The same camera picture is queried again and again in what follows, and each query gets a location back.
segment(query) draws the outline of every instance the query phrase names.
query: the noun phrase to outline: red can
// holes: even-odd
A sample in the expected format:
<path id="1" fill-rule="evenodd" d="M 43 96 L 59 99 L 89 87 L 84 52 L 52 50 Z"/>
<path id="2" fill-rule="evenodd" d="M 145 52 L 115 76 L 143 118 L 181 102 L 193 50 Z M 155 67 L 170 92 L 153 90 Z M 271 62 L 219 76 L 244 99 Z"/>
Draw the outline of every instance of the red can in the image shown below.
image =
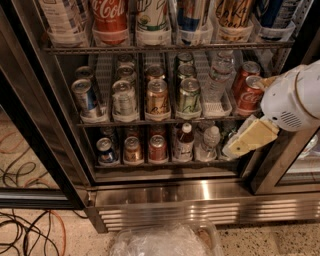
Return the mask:
<path id="1" fill-rule="evenodd" d="M 127 1 L 128 0 L 91 0 L 96 29 L 100 32 L 118 32 L 127 29 Z M 104 41 L 117 45 L 124 41 Z"/>
<path id="2" fill-rule="evenodd" d="M 237 112 L 241 116 L 250 116 L 258 110 L 263 91 L 256 85 L 261 80 L 260 76 L 248 76 L 242 85 L 239 97 L 236 100 Z"/>
<path id="3" fill-rule="evenodd" d="M 167 158 L 167 142 L 161 135 L 154 135 L 149 141 L 149 159 L 162 161 Z"/>
<path id="4" fill-rule="evenodd" d="M 240 89 L 245 83 L 245 80 L 248 76 L 259 76 L 260 75 L 260 66 L 254 61 L 246 61 L 238 69 L 237 75 L 233 81 L 231 90 L 233 92 L 235 100 L 239 96 Z"/>

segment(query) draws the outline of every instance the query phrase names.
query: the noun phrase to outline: soda can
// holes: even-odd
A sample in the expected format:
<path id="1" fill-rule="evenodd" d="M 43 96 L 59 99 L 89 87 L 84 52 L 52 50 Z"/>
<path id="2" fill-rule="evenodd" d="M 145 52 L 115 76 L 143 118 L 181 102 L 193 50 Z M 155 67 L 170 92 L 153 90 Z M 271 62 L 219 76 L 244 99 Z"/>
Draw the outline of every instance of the soda can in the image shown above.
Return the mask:
<path id="1" fill-rule="evenodd" d="M 99 151 L 99 162 L 113 163 L 118 160 L 116 151 L 114 150 L 109 138 L 102 138 L 98 140 L 96 146 Z"/>
<path id="2" fill-rule="evenodd" d="M 114 126 L 101 127 L 100 132 L 111 140 L 112 145 L 116 150 L 119 149 L 119 136 Z"/>
<path id="3" fill-rule="evenodd" d="M 196 31 L 207 23 L 210 0 L 185 0 L 182 30 Z"/>
<path id="4" fill-rule="evenodd" d="M 127 29 L 126 0 L 91 0 L 96 29 L 100 32 L 119 32 Z M 107 44 L 118 45 L 125 39 L 104 41 Z"/>
<path id="5" fill-rule="evenodd" d="M 260 0 L 256 4 L 255 16 L 262 27 L 286 28 L 300 2 L 301 0 Z"/>
<path id="6" fill-rule="evenodd" d="M 260 65 L 254 61 L 244 62 L 237 71 L 236 77 L 232 83 L 231 90 L 234 98 L 237 99 L 243 83 L 248 76 L 259 76 Z"/>
<path id="7" fill-rule="evenodd" d="M 89 79 L 92 83 L 93 90 L 97 96 L 98 103 L 102 103 L 102 96 L 94 70 L 89 66 L 82 66 L 76 69 L 75 76 L 77 79 Z"/>
<path id="8" fill-rule="evenodd" d="M 117 66 L 117 68 L 119 68 L 121 66 L 130 66 L 135 70 L 136 69 L 136 60 L 135 60 L 133 54 L 130 54 L 130 53 L 119 54 L 117 56 L 116 66 Z"/>
<path id="9" fill-rule="evenodd" d="M 102 116 L 93 86 L 88 79 L 78 79 L 71 85 L 77 104 L 80 106 L 82 115 L 88 118 Z"/>
<path id="10" fill-rule="evenodd" d="M 145 71 L 145 77 L 147 84 L 153 80 L 153 79 L 165 79 L 166 78 L 166 72 L 162 65 L 159 64 L 153 64 L 150 65 L 146 71 Z"/>
<path id="11" fill-rule="evenodd" d="M 162 161 L 167 158 L 167 142 L 161 135 L 154 135 L 149 141 L 149 159 Z"/>
<path id="12" fill-rule="evenodd" d="M 112 85 L 113 109 L 116 115 L 129 116 L 137 109 L 134 87 L 127 80 L 119 80 Z"/>
<path id="13" fill-rule="evenodd" d="M 148 83 L 147 113 L 161 115 L 169 112 L 168 86 L 162 79 L 153 79 Z"/>
<path id="14" fill-rule="evenodd" d="M 224 0 L 219 24 L 227 28 L 245 28 L 248 25 L 254 0 Z"/>
<path id="15" fill-rule="evenodd" d="M 132 66 L 123 65 L 116 71 L 117 80 L 127 80 L 133 87 L 136 87 L 137 73 Z"/>
<path id="16" fill-rule="evenodd" d="M 190 64 L 194 65 L 194 57 L 191 52 L 180 52 L 174 58 L 174 67 L 175 70 L 178 70 L 180 65 Z"/>
<path id="17" fill-rule="evenodd" d="M 140 138 L 139 126 L 127 126 L 125 127 L 125 137 L 137 137 Z"/>
<path id="18" fill-rule="evenodd" d="M 239 91 L 236 100 L 237 112 L 241 116 L 250 116 L 257 111 L 258 104 L 263 96 L 263 91 L 256 85 L 261 80 L 260 76 L 248 76 Z"/>
<path id="19" fill-rule="evenodd" d="M 124 141 L 124 160 L 137 162 L 143 159 L 142 148 L 137 137 L 128 137 Z"/>
<path id="20" fill-rule="evenodd" d="M 166 126 L 164 124 L 150 125 L 149 137 L 151 138 L 154 135 L 161 135 L 163 138 L 166 138 Z"/>
<path id="21" fill-rule="evenodd" d="M 136 0 L 137 25 L 142 31 L 160 31 L 167 27 L 167 0 Z"/>
<path id="22" fill-rule="evenodd" d="M 200 84 L 196 78 L 182 80 L 178 95 L 178 110 L 182 113 L 193 113 L 200 100 Z"/>

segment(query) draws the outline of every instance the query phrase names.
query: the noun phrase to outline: coca-cola can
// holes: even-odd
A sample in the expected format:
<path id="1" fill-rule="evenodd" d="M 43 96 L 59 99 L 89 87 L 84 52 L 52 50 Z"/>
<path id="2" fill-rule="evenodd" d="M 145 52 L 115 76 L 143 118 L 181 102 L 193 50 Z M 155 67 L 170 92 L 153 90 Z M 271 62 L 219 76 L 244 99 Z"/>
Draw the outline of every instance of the coca-cola can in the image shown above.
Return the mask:
<path id="1" fill-rule="evenodd" d="M 137 137 L 128 137 L 124 141 L 124 160 L 138 162 L 143 159 L 142 148 Z"/>
<path id="2" fill-rule="evenodd" d="M 137 25 L 142 31 L 160 31 L 167 27 L 167 0 L 136 0 Z"/>
<path id="3" fill-rule="evenodd" d="M 126 0 L 90 0 L 94 14 L 96 29 L 100 32 L 119 32 L 127 29 Z M 111 45 L 121 44 L 122 40 L 101 41 Z"/>
<path id="4" fill-rule="evenodd" d="M 149 141 L 149 159 L 162 161 L 167 158 L 167 142 L 161 135 L 154 135 Z"/>
<path id="5" fill-rule="evenodd" d="M 235 99 L 238 98 L 241 87 L 248 76 L 259 76 L 259 75 L 260 75 L 260 65 L 258 63 L 254 61 L 244 62 L 238 69 L 236 77 L 231 86 L 231 90 L 233 92 L 234 98 Z"/>
<path id="6" fill-rule="evenodd" d="M 161 115 L 168 113 L 168 86 L 162 79 L 153 79 L 148 83 L 147 113 Z"/>
<path id="7" fill-rule="evenodd" d="M 239 98 L 236 100 L 237 112 L 241 116 L 250 116 L 258 110 L 259 102 L 263 96 L 263 90 L 257 86 L 261 76 L 248 76 L 242 85 Z"/>

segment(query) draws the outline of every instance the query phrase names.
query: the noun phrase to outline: bottle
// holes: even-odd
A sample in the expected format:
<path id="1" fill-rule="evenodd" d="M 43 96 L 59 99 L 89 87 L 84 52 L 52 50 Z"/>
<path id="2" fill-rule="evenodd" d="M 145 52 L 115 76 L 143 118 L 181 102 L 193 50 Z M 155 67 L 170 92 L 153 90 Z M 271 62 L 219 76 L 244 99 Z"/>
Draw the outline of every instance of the bottle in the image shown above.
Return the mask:
<path id="1" fill-rule="evenodd" d="M 209 77 L 206 83 L 210 99 L 220 102 L 228 80 L 232 76 L 235 60 L 233 51 L 218 51 L 214 53 Z"/>
<path id="2" fill-rule="evenodd" d="M 199 146 L 199 160 L 208 162 L 216 157 L 215 148 L 220 142 L 220 131 L 217 126 L 207 128 Z"/>
<path id="3" fill-rule="evenodd" d="M 192 159 L 192 149 L 194 143 L 194 135 L 192 126 L 184 123 L 182 128 L 177 131 L 175 142 L 174 156 L 179 161 L 189 161 Z"/>

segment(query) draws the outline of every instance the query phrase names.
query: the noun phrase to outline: blue can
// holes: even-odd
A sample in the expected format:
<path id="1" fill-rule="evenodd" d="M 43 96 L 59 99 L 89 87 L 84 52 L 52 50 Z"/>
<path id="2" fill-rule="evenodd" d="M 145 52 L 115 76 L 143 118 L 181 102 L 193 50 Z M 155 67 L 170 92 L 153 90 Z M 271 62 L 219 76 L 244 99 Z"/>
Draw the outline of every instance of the blue can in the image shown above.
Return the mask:
<path id="1" fill-rule="evenodd" d="M 116 151 L 114 150 L 112 142 L 109 138 L 101 138 L 97 141 L 96 146 L 99 150 L 99 162 L 113 163 L 118 160 Z"/>
<path id="2" fill-rule="evenodd" d="M 259 0 L 255 15 L 262 27 L 282 29 L 292 20 L 301 0 Z"/>

